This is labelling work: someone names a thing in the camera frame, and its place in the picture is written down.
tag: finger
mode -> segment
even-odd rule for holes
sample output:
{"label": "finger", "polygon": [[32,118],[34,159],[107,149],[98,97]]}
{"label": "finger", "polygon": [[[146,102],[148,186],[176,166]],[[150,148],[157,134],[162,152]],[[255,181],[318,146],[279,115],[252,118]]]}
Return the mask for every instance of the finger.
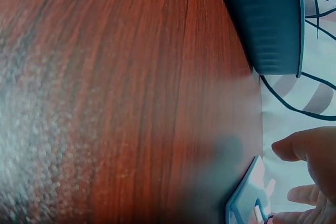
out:
{"label": "finger", "polygon": [[273,143],[272,149],[274,153],[284,161],[305,161],[308,139],[305,137],[306,134],[306,131],[298,132],[281,141]]}
{"label": "finger", "polygon": [[320,190],[316,185],[295,187],[288,192],[289,201],[316,206]]}
{"label": "finger", "polygon": [[273,217],[273,224],[303,224],[313,209],[306,212],[281,212]]}

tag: fingertip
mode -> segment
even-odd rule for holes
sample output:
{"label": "fingertip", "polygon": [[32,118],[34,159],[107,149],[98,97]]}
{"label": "fingertip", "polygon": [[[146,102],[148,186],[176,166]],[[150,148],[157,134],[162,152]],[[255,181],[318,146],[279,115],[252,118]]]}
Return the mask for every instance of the fingertip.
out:
{"label": "fingertip", "polygon": [[276,214],[273,217],[273,224],[284,224],[285,221],[286,221],[286,213],[284,212]]}
{"label": "fingertip", "polygon": [[298,161],[299,158],[293,152],[292,139],[286,138],[272,144],[273,152],[284,161]]}

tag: wooden table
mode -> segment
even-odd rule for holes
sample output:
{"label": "wooden table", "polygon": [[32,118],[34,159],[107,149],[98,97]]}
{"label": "wooden table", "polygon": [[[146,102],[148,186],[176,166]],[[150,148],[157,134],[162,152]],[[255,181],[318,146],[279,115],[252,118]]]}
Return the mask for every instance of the wooden table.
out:
{"label": "wooden table", "polygon": [[216,223],[261,153],[222,0],[0,0],[0,54],[1,223]]}

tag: white fabric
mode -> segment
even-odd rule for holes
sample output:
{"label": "white fabric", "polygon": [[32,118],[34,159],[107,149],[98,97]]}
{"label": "white fabric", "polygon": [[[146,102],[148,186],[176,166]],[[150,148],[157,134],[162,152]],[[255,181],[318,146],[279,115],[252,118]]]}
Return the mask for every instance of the white fabric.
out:
{"label": "white fabric", "polygon": [[[320,12],[326,12],[336,8],[336,0],[318,0]],[[316,24],[316,19],[309,19]],[[329,17],[319,20],[319,26],[336,36],[336,12]],[[303,60],[303,71],[319,78],[336,84],[336,40],[326,33],[306,23],[305,25],[305,50]],[[274,84],[279,77],[268,77],[270,84]],[[293,89],[286,95],[286,101],[294,107],[304,108],[317,88],[314,81],[301,81],[296,83]],[[310,118],[306,115],[286,109],[269,90],[262,85],[262,107],[264,124],[264,162],[270,177],[276,180],[276,188],[271,198],[272,210],[281,211],[303,211],[310,207],[294,204],[287,200],[287,192],[293,187],[312,184],[305,162],[287,163],[281,161],[271,150],[271,144],[288,135],[306,129],[320,126],[333,125],[336,122],[322,121]],[[333,96],[330,106],[324,111],[326,115],[336,115],[336,95]]]}

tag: fingernail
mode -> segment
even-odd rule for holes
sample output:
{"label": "fingernail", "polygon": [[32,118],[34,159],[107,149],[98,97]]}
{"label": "fingernail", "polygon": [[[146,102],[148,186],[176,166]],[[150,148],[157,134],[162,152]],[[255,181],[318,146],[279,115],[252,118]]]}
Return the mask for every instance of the fingernail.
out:
{"label": "fingernail", "polygon": [[287,199],[289,201],[296,201],[298,200],[298,197],[299,197],[298,193],[293,189],[287,193]]}

